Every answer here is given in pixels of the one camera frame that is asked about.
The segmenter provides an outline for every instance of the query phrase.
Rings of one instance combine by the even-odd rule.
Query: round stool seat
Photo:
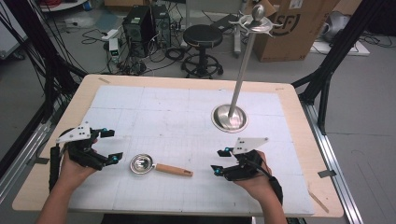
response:
[[[211,49],[221,43],[222,33],[219,28],[199,24],[187,28],[183,39],[193,47]]]

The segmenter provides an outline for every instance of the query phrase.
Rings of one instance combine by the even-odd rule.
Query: wooden table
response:
[[[55,128],[49,143],[40,157],[50,157],[50,147],[66,129],[77,127],[89,109],[98,88],[102,85],[218,90],[232,91],[234,81],[165,78],[165,77],[118,77],[89,75],[84,78],[69,107]],[[340,217],[344,210],[329,177],[320,178],[318,172],[326,166],[309,127],[295,89],[290,84],[244,82],[241,91],[276,93],[290,129],[290,135],[301,164],[309,195],[314,205],[314,217]],[[36,164],[26,178],[12,206],[15,210],[39,211],[46,201],[49,190],[50,164]]]

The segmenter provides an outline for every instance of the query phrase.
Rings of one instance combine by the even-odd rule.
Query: hand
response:
[[[62,186],[64,190],[74,191],[88,176],[95,173],[95,171],[96,170],[91,167],[83,167],[71,161],[69,153],[66,150],[62,161],[61,173],[56,185]]]
[[[261,151],[257,151],[262,157],[263,163],[262,168],[268,172],[268,174],[272,174],[271,169],[266,165],[265,154]],[[234,181],[234,183],[242,188],[244,188],[252,198],[260,201],[265,199],[265,196],[270,194],[274,194],[274,191],[270,185],[268,177],[263,174],[257,174],[255,177],[247,179],[247,180],[239,180]]]

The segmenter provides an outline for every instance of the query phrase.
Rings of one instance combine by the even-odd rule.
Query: gray floor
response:
[[[98,19],[103,11],[90,13]],[[81,44],[81,35],[89,30],[75,29],[62,36],[77,61],[86,70],[95,73],[106,68],[106,52],[99,42]],[[371,52],[370,56],[347,56],[333,76],[326,129],[364,223],[393,223],[396,220],[396,180],[393,174],[396,169],[393,141],[396,133],[396,119],[393,117],[396,110],[396,49],[367,43],[363,45]],[[242,57],[236,59],[231,54],[232,47],[232,38],[225,36],[220,46],[208,51],[224,66],[224,75],[214,76],[214,79],[236,80]],[[324,57],[310,53],[299,62],[259,63],[253,54],[246,81],[291,83],[314,72]],[[171,61],[145,62],[147,67],[154,69]],[[180,63],[174,63],[144,76],[184,77],[185,74],[180,70]],[[28,60],[0,62],[0,158],[42,102],[43,91]],[[0,204],[0,217],[5,223],[32,223],[37,216],[37,213],[17,212],[11,208],[30,168],[26,165],[13,189]],[[102,214],[71,213],[68,221],[100,223],[101,217]],[[306,220],[308,223],[347,223],[344,217]]]

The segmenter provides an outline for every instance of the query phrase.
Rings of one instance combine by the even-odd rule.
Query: wooden handle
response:
[[[155,169],[161,172],[165,172],[171,175],[184,175],[184,176],[192,176],[192,171],[188,171],[182,168],[178,168],[175,166],[164,165],[157,163],[155,165]]]

